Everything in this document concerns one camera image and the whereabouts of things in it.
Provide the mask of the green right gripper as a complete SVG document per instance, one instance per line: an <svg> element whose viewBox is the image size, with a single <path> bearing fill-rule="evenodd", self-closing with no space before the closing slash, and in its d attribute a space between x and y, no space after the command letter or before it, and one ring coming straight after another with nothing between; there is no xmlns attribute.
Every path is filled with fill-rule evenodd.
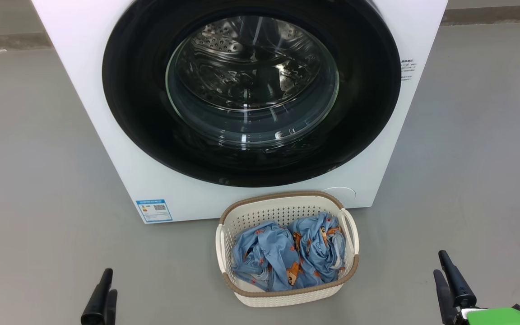
<svg viewBox="0 0 520 325"><path fill-rule="evenodd" d="M457 325L520 325L520 307L475 308L477 298L474 292L445 250L439 251L439 261L445 277L437 269L433 276L444 325L454 325L456 307L461 308L456 317Z"/></svg>

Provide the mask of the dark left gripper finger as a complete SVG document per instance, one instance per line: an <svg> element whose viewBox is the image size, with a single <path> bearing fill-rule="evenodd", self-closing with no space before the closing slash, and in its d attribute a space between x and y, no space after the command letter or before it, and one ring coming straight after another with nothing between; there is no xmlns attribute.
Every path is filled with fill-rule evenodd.
<svg viewBox="0 0 520 325"><path fill-rule="evenodd" d="M113 270L106 268L84 308L81 315L81 325L107 324L107 300L112 278Z"/></svg>
<svg viewBox="0 0 520 325"><path fill-rule="evenodd" d="M105 309L105 325L115 325L117 313L117 298L117 290L110 290L108 292Z"/></svg>

